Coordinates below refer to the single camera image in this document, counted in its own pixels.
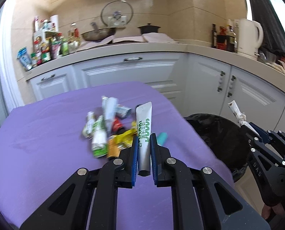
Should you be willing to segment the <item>person's hand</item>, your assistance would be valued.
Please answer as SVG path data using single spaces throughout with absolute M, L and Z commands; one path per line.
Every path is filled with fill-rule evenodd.
M 261 211 L 261 216 L 265 220 L 273 217 L 273 215 L 278 215 L 280 214 L 280 208 L 281 204 L 277 204 L 276 206 L 270 207 L 267 206 L 266 204 L 263 205 L 262 211 Z

